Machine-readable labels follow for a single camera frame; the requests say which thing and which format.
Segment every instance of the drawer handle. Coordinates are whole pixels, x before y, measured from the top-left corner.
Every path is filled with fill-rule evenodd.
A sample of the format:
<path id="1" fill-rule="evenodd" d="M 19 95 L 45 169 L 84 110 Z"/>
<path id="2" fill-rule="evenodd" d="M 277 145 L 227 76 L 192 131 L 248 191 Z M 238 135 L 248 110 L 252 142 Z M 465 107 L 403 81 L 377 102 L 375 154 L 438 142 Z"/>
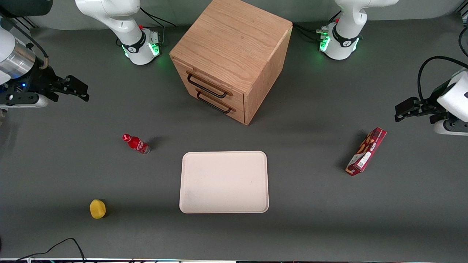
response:
<path id="1" fill-rule="evenodd" d="M 202 98 L 200 97 L 200 94 L 201 94 L 201 91 L 199 91 L 199 92 L 197 93 L 197 98 L 198 98 L 199 100 L 203 101 L 204 103 L 206 103 L 206 104 L 210 105 L 211 107 L 213 107 L 213 108 L 215 108 L 215 109 L 221 111 L 221 112 L 224 113 L 224 114 L 228 114 L 229 112 L 231 112 L 231 110 L 232 110 L 231 107 L 229 107 L 228 110 L 223 110 L 223 109 L 221 109 L 221 108 L 219 108 L 219 107 L 216 107 L 215 105 L 209 103 L 208 101 L 202 99 Z"/>
<path id="2" fill-rule="evenodd" d="M 195 82 L 193 82 L 193 81 L 190 79 L 190 78 L 192 78 L 192 77 L 193 77 L 193 75 L 192 75 L 191 73 L 190 73 L 190 74 L 189 74 L 189 76 L 187 77 L 187 80 L 190 82 L 190 84 L 192 84 L 192 85 L 194 85 L 194 86 L 196 86 L 196 87 L 198 87 L 198 88 L 200 88 L 200 89 L 202 89 L 202 90 L 204 90 L 204 91 L 208 92 L 209 94 L 211 94 L 211 95 L 213 95 L 213 96 L 215 96 L 215 97 L 217 97 L 217 98 L 220 98 L 220 99 L 222 99 L 222 98 L 226 97 L 226 95 L 227 95 L 227 92 L 224 92 L 224 93 L 223 93 L 223 94 L 221 94 L 221 95 L 219 95 L 219 94 L 216 94 L 216 93 L 214 93 L 214 92 L 210 91 L 209 89 L 207 89 L 207 88 L 203 87 L 202 85 L 200 85 L 200 84 L 198 84 L 198 83 L 195 83 Z"/>

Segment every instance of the wooden drawer cabinet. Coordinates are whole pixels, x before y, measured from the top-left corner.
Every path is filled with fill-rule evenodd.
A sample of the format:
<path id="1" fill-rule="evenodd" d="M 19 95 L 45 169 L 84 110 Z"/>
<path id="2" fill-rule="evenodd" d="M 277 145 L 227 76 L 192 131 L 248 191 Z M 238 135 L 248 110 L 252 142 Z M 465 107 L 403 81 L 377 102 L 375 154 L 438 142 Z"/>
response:
<path id="1" fill-rule="evenodd" d="M 248 125 L 283 69 L 293 24 L 213 0 L 169 53 L 189 94 Z"/>

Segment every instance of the white wall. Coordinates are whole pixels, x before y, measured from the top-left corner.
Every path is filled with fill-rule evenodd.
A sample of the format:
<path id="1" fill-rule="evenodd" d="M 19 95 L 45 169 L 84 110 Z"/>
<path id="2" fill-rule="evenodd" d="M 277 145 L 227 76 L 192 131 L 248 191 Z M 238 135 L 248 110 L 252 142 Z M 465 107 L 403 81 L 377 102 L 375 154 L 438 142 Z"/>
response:
<path id="1" fill-rule="evenodd" d="M 244 0 L 254 6 L 293 22 L 324 21 L 339 7 L 333 0 Z M 178 25 L 192 24 L 211 0 L 141 0 L 147 11 Z M 463 0 L 400 0 L 396 5 L 367 10 L 370 20 L 422 19 L 453 12 Z M 145 26 L 155 25 L 142 12 L 135 20 Z M 80 13 L 74 0 L 55 0 L 44 16 L 31 17 L 41 27 L 54 29 L 102 29 L 104 25 Z"/>

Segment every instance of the metal cylinder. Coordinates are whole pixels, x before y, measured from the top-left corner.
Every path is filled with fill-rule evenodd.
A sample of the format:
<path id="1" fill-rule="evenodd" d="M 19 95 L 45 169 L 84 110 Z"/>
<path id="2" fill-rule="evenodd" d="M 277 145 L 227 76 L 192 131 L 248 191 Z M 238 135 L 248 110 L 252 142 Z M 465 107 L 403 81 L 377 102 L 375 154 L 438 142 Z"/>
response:
<path id="1" fill-rule="evenodd" d="M 34 52 L 23 42 L 15 39 L 15 48 L 5 60 L 0 62 L 0 70 L 10 75 L 12 79 L 16 79 L 29 72 L 35 60 Z"/>

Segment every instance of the black cable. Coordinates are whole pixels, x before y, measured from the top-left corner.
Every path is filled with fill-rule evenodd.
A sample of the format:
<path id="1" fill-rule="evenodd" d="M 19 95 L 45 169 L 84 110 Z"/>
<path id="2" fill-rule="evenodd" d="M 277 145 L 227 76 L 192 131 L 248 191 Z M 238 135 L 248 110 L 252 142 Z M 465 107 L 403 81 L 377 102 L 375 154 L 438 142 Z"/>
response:
<path id="1" fill-rule="evenodd" d="M 24 257 L 22 257 L 22 258 L 18 258 L 17 260 L 15 260 L 15 263 L 17 263 L 17 262 L 19 262 L 19 261 L 21 261 L 21 260 L 23 260 L 23 259 L 25 259 L 25 258 L 28 258 L 28 257 L 32 257 L 32 256 L 36 256 L 36 255 L 44 255 L 44 254 L 47 254 L 47 253 L 49 253 L 52 249 L 54 249 L 54 247 L 60 245 L 61 243 L 65 242 L 65 241 L 67 241 L 67 240 L 69 240 L 69 239 L 71 239 L 71 240 L 73 240 L 73 242 L 75 242 L 76 246 L 78 247 L 78 250 L 80 251 L 80 255 L 81 255 L 81 259 L 83 260 L 83 263 L 86 263 L 86 261 L 85 261 L 85 255 L 83 254 L 83 250 L 81 250 L 80 245 L 78 245 L 78 242 L 77 242 L 73 237 L 69 237 L 69 238 L 67 238 L 67 239 L 62 240 L 61 242 L 59 242 L 59 243 L 53 245 L 51 248 L 49 248 L 49 250 L 47 250 L 47 251 L 45 251 L 45 252 L 34 253 L 34 254 L 31 254 L 31 255 L 24 256 Z"/>
<path id="2" fill-rule="evenodd" d="M 417 93 L 419 94 L 419 100 L 424 103 L 424 105 L 426 105 L 426 101 L 424 100 L 423 98 L 423 92 L 421 91 L 421 75 L 423 73 L 423 69 L 424 67 L 426 66 L 427 63 L 429 63 L 429 61 L 431 60 L 434 60 L 434 59 L 443 59 L 443 60 L 447 60 L 447 61 L 450 61 L 450 62 L 453 62 L 457 65 L 460 65 L 464 68 L 468 68 L 468 64 L 465 64 L 459 60 L 456 60 L 454 58 L 449 58 L 449 57 L 444 57 L 444 56 L 435 56 L 435 57 L 432 57 L 432 58 L 428 58 L 426 61 L 424 61 L 424 63 L 421 65 L 421 67 L 419 68 L 419 73 L 417 74 Z"/>
<path id="3" fill-rule="evenodd" d="M 13 23 L 13 21 L 9 20 L 2 12 L 0 12 L 1 17 L 12 24 L 18 31 L 20 31 L 25 37 L 27 37 L 36 47 L 44 54 L 44 58 L 48 58 L 49 56 L 45 52 L 45 50 L 37 43 L 30 35 L 26 34 L 17 24 Z"/>
<path id="4" fill-rule="evenodd" d="M 461 12 L 467 5 L 468 1 L 462 7 L 458 8 L 458 12 Z"/>
<path id="5" fill-rule="evenodd" d="M 461 44 L 461 39 L 463 38 L 463 34 L 465 33 L 465 31 L 467 30 L 467 28 L 465 27 L 460 35 L 458 36 L 458 45 L 460 46 L 460 49 L 461 49 L 461 52 L 463 52 L 463 54 L 465 54 L 465 56 L 468 57 L 468 53 L 465 51 L 465 49 L 463 48 L 463 45 Z"/>
<path id="6" fill-rule="evenodd" d="M 321 40 L 318 39 L 318 38 L 313 38 L 313 37 L 310 37 L 308 36 L 306 33 L 302 32 L 300 29 L 297 30 L 300 34 L 302 34 L 303 36 L 307 37 L 308 39 L 310 40 L 313 40 L 313 41 L 317 41 L 317 42 L 320 42 Z"/>
<path id="7" fill-rule="evenodd" d="M 162 40 L 160 41 L 161 45 L 164 44 L 164 40 L 166 38 L 165 34 L 166 34 L 166 27 L 161 24 L 159 21 L 157 21 L 156 19 L 153 18 L 154 15 L 148 13 L 147 11 L 143 10 L 142 8 L 140 8 L 141 11 L 143 11 L 143 13 L 145 13 L 149 18 L 151 18 L 153 21 L 155 21 L 156 23 L 158 23 L 160 26 L 162 26 Z"/>
<path id="8" fill-rule="evenodd" d="M 32 28 L 36 28 L 36 26 L 33 25 L 31 22 L 29 22 L 28 19 L 26 19 L 26 18 L 24 18 L 24 17 L 22 17 L 22 19 L 24 19 Z"/>
<path id="9" fill-rule="evenodd" d="M 305 28 L 305 27 L 303 27 L 303 26 L 301 26 L 301 25 L 298 25 L 298 24 L 296 24 L 296 23 L 292 23 L 292 25 L 295 26 L 295 27 L 297 27 L 297 28 L 299 28 L 299 29 L 302 29 L 302 30 L 304 30 L 304 31 L 315 33 L 315 30 Z"/>
<path id="10" fill-rule="evenodd" d="M 157 17 L 157 16 L 155 16 L 155 15 L 152 15 L 152 14 L 148 13 L 147 11 L 145 11 L 145 10 L 144 10 L 143 8 L 141 8 L 141 7 L 140 7 L 140 10 L 143 11 L 143 13 L 145 13 L 147 16 L 154 17 L 154 18 L 156 18 L 156 19 L 159 19 L 159 20 L 161 20 L 161 21 L 164 21 L 164 22 L 166 22 L 166 23 L 169 23 L 169 24 L 171 24 L 171 25 L 173 25 L 173 26 L 176 26 L 175 24 L 173 24 L 173 23 L 171 23 L 171 22 L 169 22 L 169 21 L 167 21 L 167 20 L 164 20 L 164 19 L 162 19 L 162 18 L 159 18 L 159 17 Z"/>
<path id="11" fill-rule="evenodd" d="M 29 30 L 29 27 L 27 27 L 23 22 L 21 22 L 17 17 L 15 18 L 16 21 L 18 21 L 21 25 L 24 26 L 24 28 Z"/>
<path id="12" fill-rule="evenodd" d="M 341 10 L 336 15 L 334 15 L 332 18 L 330 18 L 330 20 L 328 20 L 328 22 L 333 21 L 333 19 L 335 19 L 340 13 L 341 13 Z"/>

